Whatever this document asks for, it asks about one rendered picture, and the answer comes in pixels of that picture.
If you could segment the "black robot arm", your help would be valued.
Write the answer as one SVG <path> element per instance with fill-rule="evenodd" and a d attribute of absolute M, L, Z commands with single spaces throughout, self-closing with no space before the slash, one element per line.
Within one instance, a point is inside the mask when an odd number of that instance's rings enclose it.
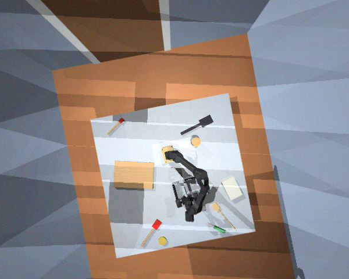
<path fill-rule="evenodd" d="M 202 203 L 205 199 L 205 196 L 209 190 L 209 178 L 205 170 L 195 167 L 179 151 L 167 151 L 165 152 L 166 160 L 173 160 L 175 163 L 181 163 L 184 167 L 189 169 L 197 179 L 197 183 L 200 186 L 200 192 L 197 196 L 196 201 L 185 202 L 185 219 L 186 222 L 194 222 L 194 215 L 198 214 L 202 210 Z M 204 184 L 201 180 L 204 179 Z"/>

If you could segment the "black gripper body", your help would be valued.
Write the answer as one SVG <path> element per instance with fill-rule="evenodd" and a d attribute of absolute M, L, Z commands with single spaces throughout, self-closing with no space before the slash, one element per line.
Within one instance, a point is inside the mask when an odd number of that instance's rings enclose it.
<path fill-rule="evenodd" d="M 193 199 L 196 201 L 197 196 L 198 196 L 198 194 L 196 192 L 196 193 L 193 193 L 193 197 L 190 195 L 190 196 L 182 199 L 181 201 L 180 201 L 180 199 L 176 199 L 176 205 L 177 205 L 178 208 L 182 207 L 182 203 L 185 205 L 186 201 L 193 201 Z"/>

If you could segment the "yellow flat disc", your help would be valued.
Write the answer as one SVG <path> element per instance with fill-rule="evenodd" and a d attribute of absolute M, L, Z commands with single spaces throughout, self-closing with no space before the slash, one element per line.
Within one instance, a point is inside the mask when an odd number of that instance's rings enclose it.
<path fill-rule="evenodd" d="M 159 243 L 160 243 L 161 245 L 166 244 L 166 238 L 165 238 L 165 237 L 160 237 L 160 238 L 159 238 Z"/>

